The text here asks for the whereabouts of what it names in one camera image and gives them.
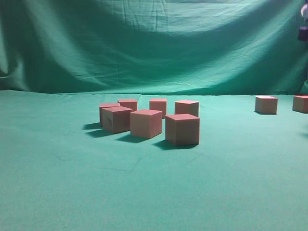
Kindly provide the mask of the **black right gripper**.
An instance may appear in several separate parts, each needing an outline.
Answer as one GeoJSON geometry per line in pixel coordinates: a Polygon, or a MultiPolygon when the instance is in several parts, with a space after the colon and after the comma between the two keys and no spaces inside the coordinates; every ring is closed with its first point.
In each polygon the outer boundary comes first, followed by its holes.
{"type": "Polygon", "coordinates": [[[307,26],[301,26],[299,28],[297,39],[299,41],[308,41],[308,27],[307,26]]]}

